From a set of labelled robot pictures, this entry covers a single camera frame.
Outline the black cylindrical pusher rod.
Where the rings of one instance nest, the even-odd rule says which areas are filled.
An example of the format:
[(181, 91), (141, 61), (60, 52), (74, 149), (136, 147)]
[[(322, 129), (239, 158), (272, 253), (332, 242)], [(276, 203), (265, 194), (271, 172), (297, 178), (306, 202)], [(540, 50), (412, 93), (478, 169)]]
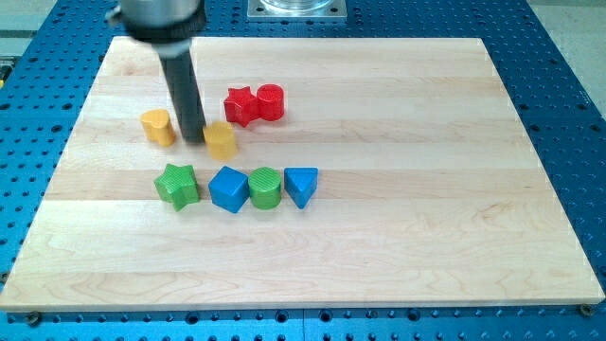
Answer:
[(205, 114), (190, 54), (191, 40), (157, 46), (157, 53), (182, 138), (188, 144), (205, 142)]

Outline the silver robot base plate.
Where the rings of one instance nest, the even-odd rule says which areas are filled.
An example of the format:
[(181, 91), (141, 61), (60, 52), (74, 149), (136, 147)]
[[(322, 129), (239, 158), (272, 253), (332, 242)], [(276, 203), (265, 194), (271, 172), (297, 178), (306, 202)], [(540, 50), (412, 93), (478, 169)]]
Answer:
[(346, 0), (247, 0), (251, 20), (345, 19)]

